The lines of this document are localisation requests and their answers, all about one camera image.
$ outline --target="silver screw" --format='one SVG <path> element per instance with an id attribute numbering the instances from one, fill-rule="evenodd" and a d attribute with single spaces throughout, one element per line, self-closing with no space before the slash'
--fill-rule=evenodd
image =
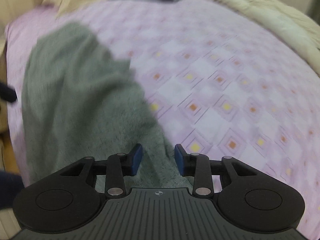
<path id="1" fill-rule="evenodd" d="M 120 189 L 119 187 L 112 187 L 112 188 L 108 189 L 107 192 L 111 196 L 119 196 L 123 193 L 123 190 Z"/>
<path id="2" fill-rule="evenodd" d="M 206 196 L 206 195 L 209 195 L 211 193 L 211 190 L 208 189 L 207 187 L 199 187 L 199 188 L 196 189 L 196 193 L 198 195 Z"/>

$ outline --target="bed sheet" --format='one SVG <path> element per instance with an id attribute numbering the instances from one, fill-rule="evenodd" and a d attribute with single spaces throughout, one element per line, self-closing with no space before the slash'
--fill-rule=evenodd
<path id="1" fill-rule="evenodd" d="M 211 159 L 234 156 L 291 185 L 306 202 L 298 230 L 320 237 L 320 79 L 289 47 L 209 0 L 102 0 L 55 15 L 53 8 L 38 7 L 6 30 L 8 83 L 19 98 L 8 107 L 9 127 L 26 185 L 25 65 L 39 37 L 80 21 L 115 57 L 131 58 L 135 79 L 173 145 Z M 219 191 L 219 179 L 213 181 Z"/>

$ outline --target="orange square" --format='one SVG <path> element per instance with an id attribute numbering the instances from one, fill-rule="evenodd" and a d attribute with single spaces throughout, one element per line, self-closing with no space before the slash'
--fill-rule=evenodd
<path id="1" fill-rule="evenodd" d="M 155 74 L 155 75 L 153 76 L 153 79 L 158 80 L 158 79 L 159 79 L 159 77 L 160 77 L 160 74 L 159 74 L 159 73 L 157 73 L 157 74 Z"/>
<path id="2" fill-rule="evenodd" d="M 231 142 L 229 143 L 229 147 L 230 147 L 231 149 L 234 149 L 236 146 L 237 146 L 237 144 L 236 144 L 234 141 L 231 141 Z"/>
<path id="3" fill-rule="evenodd" d="M 192 111 L 195 111 L 198 107 L 197 107 L 195 104 L 192 104 L 191 106 L 189 106 L 189 108 L 190 108 Z"/>

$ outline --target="mattress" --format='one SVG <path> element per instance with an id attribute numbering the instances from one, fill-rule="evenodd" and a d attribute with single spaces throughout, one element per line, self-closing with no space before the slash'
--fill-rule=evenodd
<path id="1" fill-rule="evenodd" d="M 39 37 L 70 21 L 87 25 L 116 58 L 131 58 L 173 145 L 210 159 L 231 155 L 294 187 L 306 202 L 298 230 L 320 237 L 320 79 L 272 33 L 210 0 L 102 0 L 59 18 L 37 7 L 7 26 L 8 84 L 19 99 L 8 120 L 26 185 L 25 65 Z"/>

